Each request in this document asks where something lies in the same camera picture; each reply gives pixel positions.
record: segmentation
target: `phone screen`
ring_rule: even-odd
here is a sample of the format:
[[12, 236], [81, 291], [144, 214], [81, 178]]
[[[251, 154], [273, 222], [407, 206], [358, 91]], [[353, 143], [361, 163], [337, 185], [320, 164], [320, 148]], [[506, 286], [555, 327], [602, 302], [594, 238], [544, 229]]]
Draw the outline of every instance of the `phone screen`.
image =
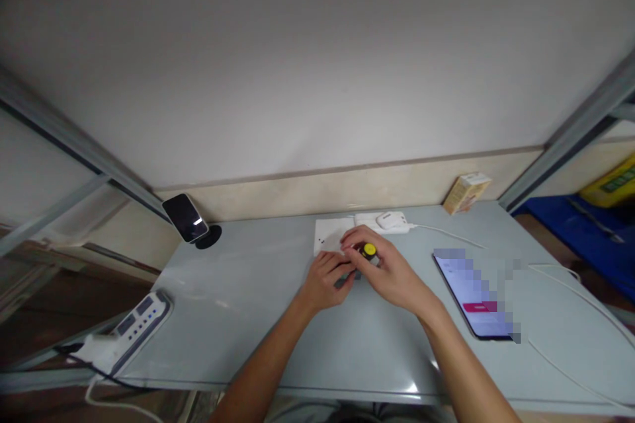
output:
[[498, 302], [489, 300], [489, 290], [472, 260], [433, 258], [472, 333], [482, 340], [512, 340], [513, 323], [505, 322]]
[[207, 223], [198, 214], [186, 194], [176, 195], [162, 204], [172, 224], [188, 243], [208, 232]]

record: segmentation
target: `desk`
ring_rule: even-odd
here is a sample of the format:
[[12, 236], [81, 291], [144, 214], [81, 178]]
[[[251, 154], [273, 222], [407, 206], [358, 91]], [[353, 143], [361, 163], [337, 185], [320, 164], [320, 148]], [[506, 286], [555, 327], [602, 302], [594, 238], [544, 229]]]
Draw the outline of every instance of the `desk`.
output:
[[[402, 209], [411, 223], [440, 227], [488, 247], [476, 250], [436, 231], [391, 235], [413, 269], [442, 299], [463, 337], [517, 409], [616, 414], [574, 385], [528, 344], [527, 336], [578, 379], [635, 404], [635, 358], [619, 332], [579, 297], [528, 262], [555, 260], [497, 202], [449, 216], [440, 206]], [[212, 248], [182, 244], [155, 288], [174, 312], [122, 376], [166, 389], [223, 388], [280, 317], [313, 260], [317, 218], [347, 213], [223, 224]], [[466, 326], [431, 255], [468, 249], [474, 268], [498, 291], [520, 344], [481, 342]], [[546, 268], [587, 293], [565, 270]], [[321, 312], [302, 335], [280, 384], [299, 397], [434, 404], [444, 400], [433, 354], [416, 318], [381, 299], [364, 279], [342, 306]]]

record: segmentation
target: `wire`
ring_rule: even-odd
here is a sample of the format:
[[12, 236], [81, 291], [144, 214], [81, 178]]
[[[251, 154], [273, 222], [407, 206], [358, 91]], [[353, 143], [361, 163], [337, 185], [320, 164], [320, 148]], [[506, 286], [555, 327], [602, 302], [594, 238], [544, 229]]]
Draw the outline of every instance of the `wire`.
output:
[[[576, 276], [576, 278], [578, 279], [578, 281], [581, 282], [581, 279], [580, 279], [580, 276], [579, 276], [578, 273], [576, 273], [575, 271], [572, 271], [570, 269], [567, 269], [564, 266], [560, 266], [559, 264], [551, 264], [551, 263], [532, 263], [532, 264], [529, 264], [529, 268], [531, 270], [534, 270], [535, 272], [538, 272], [538, 273], [542, 274], [543, 276], [546, 276], [547, 278], [562, 284], [565, 288], [567, 288], [570, 291], [574, 292], [575, 294], [580, 296], [582, 299], [584, 299], [586, 302], [591, 304], [594, 308], [596, 308], [596, 310], [598, 310], [600, 312], [600, 314], [602, 314], [604, 317], [606, 317], [617, 328], [617, 330], [620, 331], [620, 333], [626, 338], [626, 340], [631, 345], [631, 347], [633, 347], [633, 349], [635, 350], [635, 337], [633, 337], [632, 334], [630, 334], [627, 330], [625, 330], [623, 328], [621, 323], [617, 320], [617, 318], [613, 314], [611, 314], [606, 309], [602, 308], [600, 305], [598, 305], [595, 302], [593, 302], [592, 300], [590, 300], [587, 296], [583, 295], [577, 289], [574, 289], [573, 287], [569, 286], [564, 281], [561, 281], [561, 280], [551, 276], [549, 273], [546, 273], [545, 271], [542, 271], [542, 270], [538, 269], [538, 266], [542, 266], [542, 267], [557, 267], [557, 268], [565, 269], [568, 272], [574, 274]], [[596, 396], [597, 398], [599, 398], [601, 400], [604, 400], [607, 403], [611, 403], [612, 405], [614, 405], [615, 407], [617, 407], [617, 408], [619, 408], [619, 409], [621, 409], [623, 411], [626, 411], [629, 415], [635, 416], [635, 408], [633, 408], [631, 406], [626, 406], [625, 404], [622, 404], [622, 403], [618, 402], [617, 400], [613, 400], [612, 398], [609, 398], [606, 395], [603, 395], [602, 393], [597, 392], [597, 391], [593, 390], [592, 388], [589, 388], [588, 386], [584, 385], [583, 383], [580, 383], [578, 380], [575, 379], [575, 377], [571, 376], [568, 372], [566, 372], [565, 370], [560, 368], [558, 366], [558, 364], [556, 364], [556, 362], [554, 362], [547, 355], [545, 355], [544, 352], [542, 350], [540, 350], [540, 348], [533, 342], [533, 340], [531, 340], [531, 338], [528, 339], [528, 342], [529, 342], [529, 345], [531, 345], [534, 348], [534, 350], [540, 354], [540, 356], [542, 358], [544, 358], [547, 362], [549, 362], [549, 364], [551, 364], [552, 367], [554, 367], [562, 375], [564, 375], [569, 380], [571, 380], [573, 383], [575, 383], [578, 387], [582, 388], [583, 390], [586, 390], [587, 392], [591, 393], [592, 395]]]
[[151, 418], [157, 423], [163, 423], [163, 420], [160, 419], [158, 416], [156, 416], [154, 413], [151, 413], [148, 410], [141, 408], [140, 406], [136, 406], [130, 403], [106, 403], [106, 402], [98, 402], [93, 400], [93, 398], [91, 397], [91, 393], [96, 383], [97, 383], [97, 376], [93, 377], [90, 384], [88, 385], [88, 389], [86, 390], [86, 395], [84, 397], [84, 400], [86, 400], [86, 403], [91, 404], [93, 406], [105, 406], [108, 408], [123, 408], [126, 410], [133, 410], [133, 411], [146, 415], [148, 418]]
[[443, 233], [444, 235], [451, 236], [452, 238], [460, 239], [461, 241], [465, 241], [466, 243], [470, 243], [471, 245], [474, 245], [475, 247], [478, 247], [478, 248], [481, 248], [481, 249], [487, 249], [485, 246], [479, 245], [475, 241], [469, 240], [469, 239], [464, 238], [464, 237], [460, 237], [458, 235], [455, 235], [454, 233], [450, 233], [449, 231], [445, 231], [444, 229], [441, 229], [441, 228], [431, 227], [431, 226], [428, 226], [428, 225], [415, 225], [414, 223], [410, 223], [410, 226], [412, 228], [432, 229], [432, 230], [438, 231], [439, 233]]
[[[78, 345], [79, 344], [70, 344], [68, 346], [55, 346], [55, 347], [53, 347], [53, 350], [55, 350], [58, 354], [63, 355], [66, 358], [69, 358], [70, 360], [73, 360], [74, 362], [77, 362], [78, 364], [81, 364], [83, 367], [87, 367], [87, 368], [93, 370], [95, 373], [98, 373], [104, 379], [110, 380], [113, 383], [116, 383], [117, 385], [120, 385], [120, 386], [128, 388], [128, 389], [141, 390], [143, 393], [147, 393], [148, 391], [153, 391], [153, 389], [149, 389], [147, 387], [138, 387], [137, 385], [131, 385], [129, 383], [121, 381], [121, 380], [113, 377], [112, 375], [107, 374], [103, 370], [98, 369], [93, 364], [90, 364], [89, 362], [86, 362], [85, 360], [83, 360], [83, 359], [81, 359], [79, 357], [75, 357], [75, 356], [71, 355], [70, 352], [76, 352], [76, 351], [78, 351], [78, 349], [81, 348], [81, 345], [79, 345], [79, 348], [77, 347]], [[97, 383], [97, 380], [98, 380], [98, 377], [94, 376], [92, 378], [90, 384], [88, 385], [88, 389], [86, 390], [86, 396], [84, 397], [84, 399], [86, 400], [86, 403], [94, 405], [94, 406], [109, 406], [109, 407], [112, 407], [112, 408], [125, 408], [125, 409], [128, 409], [128, 410], [134, 410], [136, 412], [143, 413], [148, 418], [152, 418], [157, 423], [163, 423], [162, 419], [160, 419], [154, 413], [151, 413], [151, 412], [149, 412], [147, 410], [144, 410], [143, 408], [141, 408], [139, 406], [136, 406], [136, 405], [133, 405], [133, 404], [130, 404], [130, 403], [106, 403], [106, 402], [98, 402], [98, 401], [93, 400], [92, 397], [91, 397], [91, 392], [93, 391], [93, 387]]]
[[85, 360], [79, 358], [79, 357], [75, 357], [73, 355], [71, 355], [68, 352], [68, 349], [61, 347], [61, 346], [55, 346], [53, 347], [53, 350], [55, 350], [58, 354], [65, 356], [66, 358], [69, 358], [70, 360], [77, 362], [78, 364], [81, 364], [82, 366], [91, 369], [92, 371], [94, 371], [95, 373], [98, 373], [99, 375], [101, 375], [102, 377], [104, 377], [104, 379], [106, 380], [110, 380], [113, 383], [116, 383], [117, 385], [121, 385], [122, 387], [125, 388], [129, 388], [131, 390], [142, 390], [142, 391], [152, 391], [153, 389], [150, 389], [148, 387], [139, 387], [137, 385], [131, 385], [130, 383], [126, 383], [122, 380], [119, 380], [118, 378], [113, 377], [112, 375], [107, 374], [106, 372], [104, 372], [103, 370], [98, 369], [97, 367], [95, 367], [93, 364], [86, 362]]
[[[551, 264], [551, 263], [531, 263], [529, 264], [530, 268], [533, 268], [534, 266], [541, 266], [543, 268], [561, 268], [561, 269], [566, 269], [570, 274], [572, 274], [573, 276], [575, 276], [575, 278], [577, 279], [577, 281], [582, 284], [582, 278], [580, 277], [580, 275], [573, 271], [572, 269], [569, 268], [565, 268], [564, 266], [562, 266], [561, 264]], [[542, 273], [545, 276], [548, 276], [549, 278], [551, 278], [552, 276], [547, 274], [547, 273]]]

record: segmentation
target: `phone stand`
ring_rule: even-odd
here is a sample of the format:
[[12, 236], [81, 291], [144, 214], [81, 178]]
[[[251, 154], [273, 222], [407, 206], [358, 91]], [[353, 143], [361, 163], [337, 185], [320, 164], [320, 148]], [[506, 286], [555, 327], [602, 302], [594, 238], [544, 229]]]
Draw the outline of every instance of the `phone stand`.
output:
[[197, 239], [194, 244], [197, 249], [207, 249], [212, 246], [222, 235], [223, 229], [218, 225], [210, 225], [210, 230], [201, 238]]

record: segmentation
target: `small phone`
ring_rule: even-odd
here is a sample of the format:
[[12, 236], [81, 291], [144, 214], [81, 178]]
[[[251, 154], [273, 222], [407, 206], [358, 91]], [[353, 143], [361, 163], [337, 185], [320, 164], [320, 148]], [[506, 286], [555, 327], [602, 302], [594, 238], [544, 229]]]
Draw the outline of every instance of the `small phone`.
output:
[[186, 243], [196, 241], [209, 232], [209, 226], [187, 194], [176, 195], [161, 205]]
[[471, 260], [433, 258], [472, 334], [480, 340], [512, 340], [513, 323], [505, 322], [498, 303], [488, 300], [489, 292], [482, 289]]

